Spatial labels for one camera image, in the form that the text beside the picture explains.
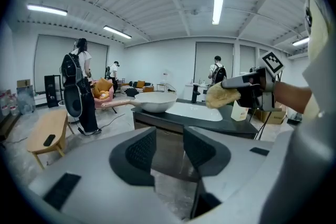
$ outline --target black pants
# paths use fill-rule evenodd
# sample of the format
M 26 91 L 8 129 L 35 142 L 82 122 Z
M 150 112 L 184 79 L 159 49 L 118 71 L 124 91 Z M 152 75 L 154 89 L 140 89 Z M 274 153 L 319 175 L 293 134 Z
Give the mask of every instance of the black pants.
M 79 117 L 79 122 L 83 126 L 86 133 L 94 132 L 98 129 L 95 111 L 95 100 L 92 96 L 90 83 L 88 78 L 84 78 L 84 83 L 87 88 L 86 93 L 82 93 L 82 115 Z
M 112 83 L 113 83 L 114 94 L 116 94 L 115 92 L 117 91 L 118 83 L 115 80 L 115 78 L 111 78 L 111 79 L 112 79 Z

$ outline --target sofa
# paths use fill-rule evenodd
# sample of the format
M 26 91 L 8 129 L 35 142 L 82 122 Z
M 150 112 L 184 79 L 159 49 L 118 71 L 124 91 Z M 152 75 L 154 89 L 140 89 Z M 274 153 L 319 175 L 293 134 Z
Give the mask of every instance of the sofa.
M 154 86 L 150 82 L 144 81 L 131 81 L 121 85 L 120 92 L 122 95 L 134 97 L 141 92 L 153 92 Z
M 108 90 L 109 91 L 109 97 L 107 97 L 105 99 L 102 99 L 102 100 L 94 97 L 94 107 L 96 109 L 102 108 L 101 107 L 102 104 L 104 104 L 106 102 L 111 102 L 113 100 L 113 94 L 114 94 L 113 83 L 112 83 L 111 79 L 109 79 L 108 82 L 110 83 L 110 84 L 108 84 L 108 87 L 110 88 Z

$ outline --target faucet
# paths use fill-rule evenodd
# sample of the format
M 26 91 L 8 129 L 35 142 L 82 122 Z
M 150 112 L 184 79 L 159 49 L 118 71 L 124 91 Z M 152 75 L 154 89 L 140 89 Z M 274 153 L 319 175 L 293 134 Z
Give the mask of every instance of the faucet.
M 197 96 L 200 95 L 199 91 L 198 91 L 198 85 L 194 85 L 193 88 L 193 97 L 191 98 L 191 102 L 192 103 L 196 103 L 197 102 Z

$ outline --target white frying pan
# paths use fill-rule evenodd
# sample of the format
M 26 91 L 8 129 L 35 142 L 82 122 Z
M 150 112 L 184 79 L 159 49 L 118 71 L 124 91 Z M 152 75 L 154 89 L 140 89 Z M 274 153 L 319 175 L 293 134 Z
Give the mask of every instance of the white frying pan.
M 143 110 L 152 113 L 162 113 L 171 108 L 176 102 L 176 95 L 166 92 L 142 92 L 135 96 L 135 100 L 112 101 L 102 104 L 102 108 L 131 104 L 140 106 Z

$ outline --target fluorescent ceiling light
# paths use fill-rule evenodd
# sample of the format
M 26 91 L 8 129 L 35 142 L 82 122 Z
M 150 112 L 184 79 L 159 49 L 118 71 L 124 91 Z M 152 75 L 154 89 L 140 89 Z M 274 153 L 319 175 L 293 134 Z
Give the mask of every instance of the fluorescent ceiling light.
M 63 9 L 58 8 L 51 8 L 47 6 L 41 6 L 41 5 L 34 5 L 34 4 L 28 4 L 27 8 L 29 10 L 35 10 L 37 12 L 48 12 L 48 13 L 54 13 L 62 16 L 67 16 L 67 11 Z
M 107 31 L 110 31 L 110 32 L 112 32 L 112 33 L 115 33 L 115 34 L 117 34 L 117 35 L 119 35 L 119 36 L 128 38 L 128 39 L 132 38 L 130 35 L 127 35 L 127 34 L 121 32 L 121 31 L 118 31 L 118 30 L 116 30 L 116 29 L 114 29 L 114 28 L 111 28 L 111 27 L 109 27 L 109 26 L 107 26 L 107 25 L 104 26 L 104 29 L 107 30 Z
M 302 44 L 308 43 L 308 41 L 309 41 L 309 37 L 305 37 L 305 38 L 303 38 L 301 40 L 293 42 L 293 46 L 300 46 Z
M 219 24 L 220 14 L 222 13 L 223 1 L 224 0 L 214 0 L 214 15 L 212 16 L 213 25 Z

